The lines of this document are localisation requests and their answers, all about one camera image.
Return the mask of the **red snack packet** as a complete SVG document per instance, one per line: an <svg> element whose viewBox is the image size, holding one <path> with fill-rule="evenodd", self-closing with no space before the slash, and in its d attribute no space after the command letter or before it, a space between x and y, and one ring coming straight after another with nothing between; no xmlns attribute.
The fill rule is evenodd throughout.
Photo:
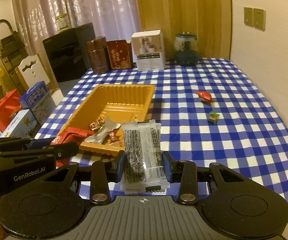
<svg viewBox="0 0 288 240"><path fill-rule="evenodd" d="M60 145L64 143L74 142L78 146L89 136L93 135L92 130L80 129L75 127L68 127L63 132L59 133L50 143L50 145ZM66 154L64 157L61 156L56 160L56 167L62 167L68 164L72 157L76 156L79 150L74 146L73 152Z"/></svg>

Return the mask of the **dark patterned candy packet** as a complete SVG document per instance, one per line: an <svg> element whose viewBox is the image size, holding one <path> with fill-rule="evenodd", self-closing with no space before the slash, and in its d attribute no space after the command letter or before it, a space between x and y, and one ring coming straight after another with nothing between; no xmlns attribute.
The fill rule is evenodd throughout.
<svg viewBox="0 0 288 240"><path fill-rule="evenodd" d="M104 120L102 118L97 119L96 121L89 124L89 129L91 131L98 131L104 125Z"/></svg>

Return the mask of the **green candy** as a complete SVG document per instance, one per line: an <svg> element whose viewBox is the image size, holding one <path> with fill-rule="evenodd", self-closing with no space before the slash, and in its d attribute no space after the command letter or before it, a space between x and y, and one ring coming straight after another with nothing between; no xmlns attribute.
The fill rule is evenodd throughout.
<svg viewBox="0 0 288 240"><path fill-rule="evenodd" d="M209 117L207 120L208 120L208 122L216 124L218 122L219 117L220 117L220 115L218 113L211 111L209 113Z"/></svg>

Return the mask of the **clear seaweed snack packet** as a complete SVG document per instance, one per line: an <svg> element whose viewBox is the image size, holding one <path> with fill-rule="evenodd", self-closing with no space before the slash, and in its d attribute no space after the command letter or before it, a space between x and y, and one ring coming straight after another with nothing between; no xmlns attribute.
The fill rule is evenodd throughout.
<svg viewBox="0 0 288 240"><path fill-rule="evenodd" d="M161 124L155 120L122 124L125 167L120 189L127 194L169 188L160 149Z"/></svg>

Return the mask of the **red candy packet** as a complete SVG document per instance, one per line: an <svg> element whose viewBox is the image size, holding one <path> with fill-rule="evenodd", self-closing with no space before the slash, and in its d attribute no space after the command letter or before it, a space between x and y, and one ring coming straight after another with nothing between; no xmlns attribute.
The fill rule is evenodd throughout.
<svg viewBox="0 0 288 240"><path fill-rule="evenodd" d="M206 91L200 90L200 91L197 91L196 94L198 95L198 97L200 98L202 102L207 102L207 103L213 102L211 94Z"/></svg>

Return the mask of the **light blue box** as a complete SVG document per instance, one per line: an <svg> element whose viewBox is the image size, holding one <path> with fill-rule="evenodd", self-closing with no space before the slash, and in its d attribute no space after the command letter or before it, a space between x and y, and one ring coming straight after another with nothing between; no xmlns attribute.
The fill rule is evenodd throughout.
<svg viewBox="0 0 288 240"><path fill-rule="evenodd" d="M41 128L35 116L29 109L20 110L4 132L0 132L0 138L20 137L33 138Z"/></svg>

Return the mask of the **red gift bag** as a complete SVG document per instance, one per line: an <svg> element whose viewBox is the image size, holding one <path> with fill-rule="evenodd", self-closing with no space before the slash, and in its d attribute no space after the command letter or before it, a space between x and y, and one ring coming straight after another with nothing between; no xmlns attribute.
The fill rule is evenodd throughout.
<svg viewBox="0 0 288 240"><path fill-rule="evenodd" d="M3 132L11 123L11 117L22 109L19 99L21 94L17 89L9 91L0 99L0 131Z"/></svg>

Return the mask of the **blue milk carton box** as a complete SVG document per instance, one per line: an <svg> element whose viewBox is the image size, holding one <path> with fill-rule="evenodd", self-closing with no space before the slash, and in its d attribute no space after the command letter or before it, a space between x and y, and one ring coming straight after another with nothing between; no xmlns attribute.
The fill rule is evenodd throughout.
<svg viewBox="0 0 288 240"><path fill-rule="evenodd" d="M44 81L30 87L20 98L23 109L29 109L42 126L54 111L56 105Z"/></svg>

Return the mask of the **white wooden chair back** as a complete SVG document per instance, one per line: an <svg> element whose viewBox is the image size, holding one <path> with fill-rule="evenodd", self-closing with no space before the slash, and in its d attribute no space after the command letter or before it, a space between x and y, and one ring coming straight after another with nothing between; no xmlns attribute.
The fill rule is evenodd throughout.
<svg viewBox="0 0 288 240"><path fill-rule="evenodd" d="M51 94L59 89L52 68L49 64L43 64L39 54L29 55L24 58L19 66L15 68L15 72L25 91L39 81L45 82Z"/></svg>

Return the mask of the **folded dark trolley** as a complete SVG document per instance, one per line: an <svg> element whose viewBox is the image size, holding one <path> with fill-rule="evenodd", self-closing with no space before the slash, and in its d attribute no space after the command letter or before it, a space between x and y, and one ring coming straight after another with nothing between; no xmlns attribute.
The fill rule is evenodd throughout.
<svg viewBox="0 0 288 240"><path fill-rule="evenodd" d="M16 68L20 65L22 60L28 56L28 53L19 34L17 31L13 31L9 21L1 19L0 24L2 23L5 23L8 26L10 35L0 38L0 58L3 62L5 71L12 79L16 89L22 95L26 92L28 86L22 83L24 79L17 75Z"/></svg>

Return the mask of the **blue white checkered tablecloth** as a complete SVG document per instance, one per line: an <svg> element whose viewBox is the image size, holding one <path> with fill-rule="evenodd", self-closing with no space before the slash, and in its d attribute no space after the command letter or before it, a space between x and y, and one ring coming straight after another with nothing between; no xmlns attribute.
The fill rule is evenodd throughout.
<svg viewBox="0 0 288 240"><path fill-rule="evenodd" d="M161 149L198 166L217 162L272 189L288 201L288 129L273 106L232 62L173 62L164 70L86 72L43 124L38 138L54 137L101 84L150 84L147 119L161 124Z"/></svg>

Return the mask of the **black cabinet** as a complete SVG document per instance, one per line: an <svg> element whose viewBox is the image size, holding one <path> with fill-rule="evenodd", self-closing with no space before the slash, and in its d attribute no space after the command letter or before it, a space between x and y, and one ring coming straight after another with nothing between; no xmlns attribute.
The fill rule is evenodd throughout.
<svg viewBox="0 0 288 240"><path fill-rule="evenodd" d="M58 83L80 79L91 68L87 42L94 38L93 24L86 23L42 41Z"/></svg>

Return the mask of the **dark red gift box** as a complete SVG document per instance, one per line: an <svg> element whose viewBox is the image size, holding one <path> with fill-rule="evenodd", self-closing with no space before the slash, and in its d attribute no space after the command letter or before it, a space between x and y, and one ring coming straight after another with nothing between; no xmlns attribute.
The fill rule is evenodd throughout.
<svg viewBox="0 0 288 240"><path fill-rule="evenodd" d="M107 41L107 49L112 70L133 68L132 45L130 41Z"/></svg>

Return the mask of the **pink curtain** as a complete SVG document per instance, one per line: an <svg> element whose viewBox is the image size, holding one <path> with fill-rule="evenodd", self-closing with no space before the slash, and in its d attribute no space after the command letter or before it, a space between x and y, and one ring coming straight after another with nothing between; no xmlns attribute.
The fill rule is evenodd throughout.
<svg viewBox="0 0 288 240"><path fill-rule="evenodd" d="M15 21L30 54L46 55L43 40L57 34L55 17L72 27L92 23L96 36L128 40L140 30L136 0L12 0Z"/></svg>

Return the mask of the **wall socket plate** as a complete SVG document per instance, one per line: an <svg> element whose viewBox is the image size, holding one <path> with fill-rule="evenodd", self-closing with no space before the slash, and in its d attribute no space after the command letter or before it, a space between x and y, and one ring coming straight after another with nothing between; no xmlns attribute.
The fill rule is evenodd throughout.
<svg viewBox="0 0 288 240"><path fill-rule="evenodd" d="M253 27L253 8L244 7L244 24Z"/></svg>

